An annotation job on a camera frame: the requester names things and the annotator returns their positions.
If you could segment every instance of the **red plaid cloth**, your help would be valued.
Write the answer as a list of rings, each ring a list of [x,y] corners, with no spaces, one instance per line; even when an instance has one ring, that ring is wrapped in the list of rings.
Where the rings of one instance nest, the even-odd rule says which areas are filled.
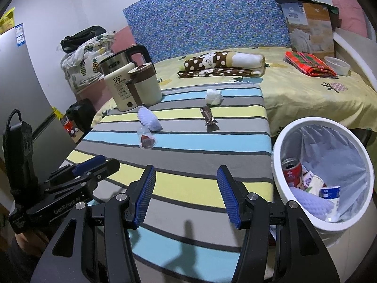
[[[288,51],[285,53],[285,57],[306,75],[337,76],[333,69],[312,54]]]

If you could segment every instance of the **human hand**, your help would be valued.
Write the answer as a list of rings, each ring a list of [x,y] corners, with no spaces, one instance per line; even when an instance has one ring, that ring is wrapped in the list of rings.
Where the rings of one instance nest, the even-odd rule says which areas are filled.
[[[21,234],[16,234],[16,241],[21,250],[28,255],[41,257],[46,249],[49,239],[39,230],[27,230]]]

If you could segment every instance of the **black backpack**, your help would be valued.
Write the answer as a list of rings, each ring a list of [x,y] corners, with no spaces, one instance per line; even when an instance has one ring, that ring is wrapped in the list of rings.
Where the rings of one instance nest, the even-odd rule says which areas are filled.
[[[73,51],[76,51],[78,47],[81,46],[84,42],[103,33],[106,33],[106,30],[99,25],[95,25],[81,32],[78,32],[73,36],[66,36],[60,42],[60,45],[65,53],[71,53]]]

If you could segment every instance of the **trash can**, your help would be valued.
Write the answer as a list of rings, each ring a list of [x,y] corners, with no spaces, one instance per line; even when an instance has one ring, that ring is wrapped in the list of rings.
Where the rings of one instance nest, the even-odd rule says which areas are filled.
[[[275,184],[283,203],[297,199],[284,178],[281,162],[299,158],[301,164],[327,186],[340,185],[339,220],[326,222],[304,211],[322,238],[342,233],[365,213],[372,198],[374,171],[364,146],[335,121],[308,117],[287,125],[279,134],[272,155]]]

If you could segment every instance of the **product packaging box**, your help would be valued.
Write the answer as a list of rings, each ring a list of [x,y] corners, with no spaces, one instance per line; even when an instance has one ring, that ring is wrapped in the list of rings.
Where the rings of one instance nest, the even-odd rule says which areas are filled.
[[[329,10],[325,5],[294,2],[280,4],[288,26],[292,50],[320,59],[334,56]]]

